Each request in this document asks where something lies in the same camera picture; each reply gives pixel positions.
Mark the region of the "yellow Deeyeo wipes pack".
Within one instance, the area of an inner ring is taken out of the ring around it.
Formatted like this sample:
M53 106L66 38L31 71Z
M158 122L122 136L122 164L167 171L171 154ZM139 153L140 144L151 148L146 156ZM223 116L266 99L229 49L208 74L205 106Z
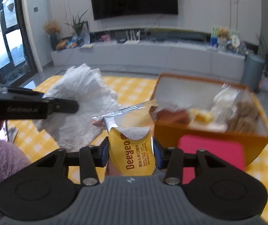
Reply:
M107 176L150 176L155 171L153 138L149 127L119 127L115 117L157 107L156 99L92 118L92 124L109 134Z

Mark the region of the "yellow cloth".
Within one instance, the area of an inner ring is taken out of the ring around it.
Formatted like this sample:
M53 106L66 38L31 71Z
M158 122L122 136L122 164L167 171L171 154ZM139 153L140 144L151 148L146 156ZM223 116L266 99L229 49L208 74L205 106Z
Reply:
M191 122L198 122L207 125L214 121L214 116L212 113L205 109L190 108L188 109L188 114Z

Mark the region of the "white ribbon gift bag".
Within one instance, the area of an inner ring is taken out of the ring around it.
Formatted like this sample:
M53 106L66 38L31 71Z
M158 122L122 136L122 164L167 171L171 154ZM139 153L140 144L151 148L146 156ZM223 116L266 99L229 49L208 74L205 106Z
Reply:
M237 111L236 103L241 97L241 90L228 85L223 86L222 90L213 98L210 113L213 115L214 121L222 124L232 119Z

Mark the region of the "brown plush toy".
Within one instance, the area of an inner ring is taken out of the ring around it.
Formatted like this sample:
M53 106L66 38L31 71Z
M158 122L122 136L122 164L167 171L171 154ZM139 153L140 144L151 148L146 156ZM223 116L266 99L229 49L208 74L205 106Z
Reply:
M237 133L255 133L259 118L259 111L255 105L241 100L235 106L237 110L234 117L228 121L228 130Z

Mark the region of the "yellow checkered mat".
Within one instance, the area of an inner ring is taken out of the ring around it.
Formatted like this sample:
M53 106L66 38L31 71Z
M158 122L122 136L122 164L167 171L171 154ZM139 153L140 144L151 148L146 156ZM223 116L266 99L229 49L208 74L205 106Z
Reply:
M103 81L117 93L119 103L125 106L150 99L156 85L155 79L146 78L104 76ZM11 120L8 122L8 126L18 130L15 145L25 153L31 162L59 147L46 131L39 132L30 120ZM268 191L268 144L246 168L246 171L261 181ZM268 202L262 217L268 222Z

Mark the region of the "orange storage box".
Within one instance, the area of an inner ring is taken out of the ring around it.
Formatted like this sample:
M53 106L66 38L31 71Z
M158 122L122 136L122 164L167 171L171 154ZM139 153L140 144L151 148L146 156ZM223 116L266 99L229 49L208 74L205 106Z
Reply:
M249 87L199 77L160 74L151 95L154 137L177 146L192 135L238 143L250 165L268 144L268 121Z

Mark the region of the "green potted plant left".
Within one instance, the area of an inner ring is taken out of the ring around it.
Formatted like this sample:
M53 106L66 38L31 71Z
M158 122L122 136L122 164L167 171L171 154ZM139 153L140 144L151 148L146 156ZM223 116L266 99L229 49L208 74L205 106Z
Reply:
M82 46L84 44L84 39L82 37L82 30L86 21L84 21L82 17L87 12L88 10L86 10L81 16L79 15L80 12L78 12L76 16L73 16L71 23L65 23L67 26L73 29L73 32L76 35L76 42L78 46Z

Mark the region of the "dried orange flowers vase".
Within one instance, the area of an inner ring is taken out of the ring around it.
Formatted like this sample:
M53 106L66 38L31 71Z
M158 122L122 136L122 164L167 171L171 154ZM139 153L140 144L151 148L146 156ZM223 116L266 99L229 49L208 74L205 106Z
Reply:
M46 34L49 35L51 48L53 51L56 50L56 46L59 43L57 34L60 33L60 29L57 25L57 22L55 20L49 20L44 23L43 30Z

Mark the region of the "white wifi router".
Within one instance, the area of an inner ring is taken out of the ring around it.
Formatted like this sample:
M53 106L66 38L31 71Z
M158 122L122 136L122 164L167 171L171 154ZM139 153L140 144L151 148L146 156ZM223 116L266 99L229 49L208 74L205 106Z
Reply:
M125 34L126 34L126 40L124 44L137 45L140 43L140 40L137 38L133 29L129 31L126 30Z

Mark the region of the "grey marble TV console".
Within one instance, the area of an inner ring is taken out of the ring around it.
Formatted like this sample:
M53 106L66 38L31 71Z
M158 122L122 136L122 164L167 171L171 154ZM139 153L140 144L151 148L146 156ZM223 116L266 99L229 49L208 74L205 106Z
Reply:
M99 42L92 47L53 51L55 66L87 64L103 71L160 74L173 72L239 82L245 57L220 52L206 45L142 41L134 43Z

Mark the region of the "potted plant beside bin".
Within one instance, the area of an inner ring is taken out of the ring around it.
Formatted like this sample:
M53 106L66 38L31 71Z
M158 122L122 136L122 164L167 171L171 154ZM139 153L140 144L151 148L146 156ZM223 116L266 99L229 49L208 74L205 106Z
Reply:
M263 92L268 92L268 45L263 36L259 36L258 40L262 48L263 59L265 60L258 89Z

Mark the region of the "grey round trash bin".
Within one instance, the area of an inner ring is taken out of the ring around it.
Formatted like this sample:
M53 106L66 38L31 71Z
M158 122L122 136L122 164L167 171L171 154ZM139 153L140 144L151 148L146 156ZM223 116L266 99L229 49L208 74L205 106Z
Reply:
M264 66L265 60L263 58L256 54L248 54L245 59L241 83L247 85L251 91L257 89Z

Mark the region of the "small teddy bear figurine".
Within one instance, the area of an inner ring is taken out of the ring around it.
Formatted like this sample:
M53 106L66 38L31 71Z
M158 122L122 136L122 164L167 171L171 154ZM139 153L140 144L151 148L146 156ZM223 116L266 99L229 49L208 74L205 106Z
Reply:
M220 27L217 34L217 42L219 50L225 50L229 40L230 31L226 28Z

